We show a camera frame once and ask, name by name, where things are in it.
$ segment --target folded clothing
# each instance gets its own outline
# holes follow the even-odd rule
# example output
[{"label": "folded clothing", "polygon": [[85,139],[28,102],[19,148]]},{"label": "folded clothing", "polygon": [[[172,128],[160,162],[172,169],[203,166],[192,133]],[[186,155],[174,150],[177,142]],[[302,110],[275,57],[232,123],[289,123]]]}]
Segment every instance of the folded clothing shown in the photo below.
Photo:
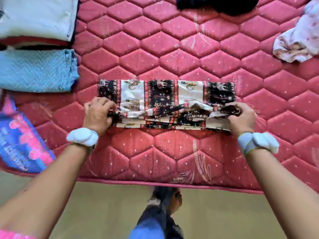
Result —
[{"label": "folded clothing", "polygon": [[18,112],[14,101],[4,99],[0,112],[0,156],[10,168],[22,172],[39,173],[54,159],[28,118]]},{"label": "folded clothing", "polygon": [[[77,8],[78,0],[0,0],[0,39],[21,37],[14,40],[26,46],[69,42]],[[8,44],[10,39],[1,43]]]},{"label": "folded clothing", "polygon": [[178,9],[211,6],[217,12],[237,16],[252,11],[259,0],[176,0]]},{"label": "folded clothing", "polygon": [[100,80],[99,95],[113,100],[115,126],[229,130],[225,118],[239,111],[234,84],[185,80]]},{"label": "folded clothing", "polygon": [[289,63],[295,60],[302,63],[319,54],[319,0],[311,0],[304,10],[296,27],[274,42],[273,54]]},{"label": "folded clothing", "polygon": [[0,87],[24,92],[70,91],[79,78],[74,50],[0,52]]}]

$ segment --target blue patterned fabric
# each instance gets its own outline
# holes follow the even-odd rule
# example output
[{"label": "blue patterned fabric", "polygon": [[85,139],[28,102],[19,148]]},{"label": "blue patterned fabric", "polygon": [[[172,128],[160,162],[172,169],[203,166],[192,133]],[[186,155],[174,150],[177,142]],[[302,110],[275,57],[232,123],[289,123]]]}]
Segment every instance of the blue patterned fabric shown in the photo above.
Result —
[{"label": "blue patterned fabric", "polygon": [[79,78],[74,50],[0,52],[0,88],[24,92],[66,92]]}]

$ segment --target floor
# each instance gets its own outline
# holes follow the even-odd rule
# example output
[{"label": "floor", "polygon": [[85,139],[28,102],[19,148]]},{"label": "floor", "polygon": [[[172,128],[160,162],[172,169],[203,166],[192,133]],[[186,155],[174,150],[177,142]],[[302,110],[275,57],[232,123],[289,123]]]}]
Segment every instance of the floor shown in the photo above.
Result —
[{"label": "floor", "polygon": [[[0,172],[0,205],[30,178]],[[125,239],[152,188],[78,182],[50,239]],[[185,238],[285,238],[263,195],[183,189],[174,219]]]}]

